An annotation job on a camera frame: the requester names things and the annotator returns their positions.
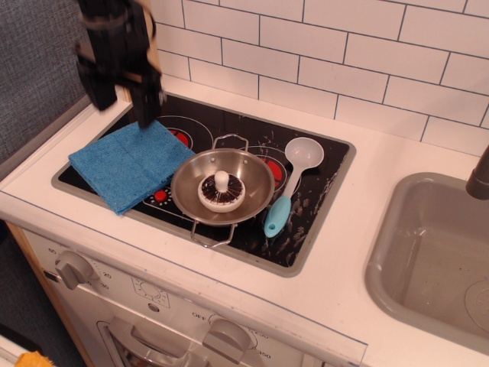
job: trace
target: gray sink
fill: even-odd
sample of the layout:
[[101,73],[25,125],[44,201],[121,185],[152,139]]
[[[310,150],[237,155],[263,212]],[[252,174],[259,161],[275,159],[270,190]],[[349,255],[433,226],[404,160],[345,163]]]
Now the gray sink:
[[472,198],[453,177],[406,177],[365,280],[392,317],[489,355],[489,201]]

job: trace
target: metal pan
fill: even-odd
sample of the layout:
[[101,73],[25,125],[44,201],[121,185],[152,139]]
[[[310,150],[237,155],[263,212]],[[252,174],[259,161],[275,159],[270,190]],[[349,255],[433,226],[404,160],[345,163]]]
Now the metal pan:
[[[234,148],[218,148],[218,140],[234,137],[245,142],[244,151]],[[226,171],[243,182],[246,192],[243,203],[228,213],[215,213],[205,208],[199,200],[200,182],[215,174]],[[261,212],[270,202],[275,188],[270,168],[257,156],[248,152],[248,140],[236,135],[224,135],[216,140],[212,149],[198,153],[178,168],[171,181],[171,193],[176,206],[194,220],[191,239],[204,247],[227,245],[232,240],[235,227]],[[223,242],[206,244],[195,237],[196,226],[231,226],[229,238]]]

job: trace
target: microfiber cloth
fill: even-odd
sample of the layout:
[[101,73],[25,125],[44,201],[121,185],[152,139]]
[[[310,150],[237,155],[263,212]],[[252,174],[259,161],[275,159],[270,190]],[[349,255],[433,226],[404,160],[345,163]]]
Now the microfiber cloth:
[[135,122],[69,156],[71,165],[121,215],[161,187],[194,153],[158,121]]

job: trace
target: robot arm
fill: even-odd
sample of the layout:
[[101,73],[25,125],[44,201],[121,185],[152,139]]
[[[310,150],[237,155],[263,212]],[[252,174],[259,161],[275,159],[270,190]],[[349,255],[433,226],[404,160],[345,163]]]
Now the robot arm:
[[[99,110],[117,99],[115,84],[131,93],[141,127],[160,112],[160,72],[147,60],[150,46],[144,9],[134,0],[78,0],[89,42],[75,45],[78,74]],[[153,36],[156,32],[153,22]]]

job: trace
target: tile backsplash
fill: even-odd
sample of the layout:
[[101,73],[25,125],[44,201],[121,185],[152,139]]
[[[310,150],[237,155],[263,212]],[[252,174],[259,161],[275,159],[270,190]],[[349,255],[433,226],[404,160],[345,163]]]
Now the tile backsplash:
[[481,155],[489,0],[151,0],[161,71]]

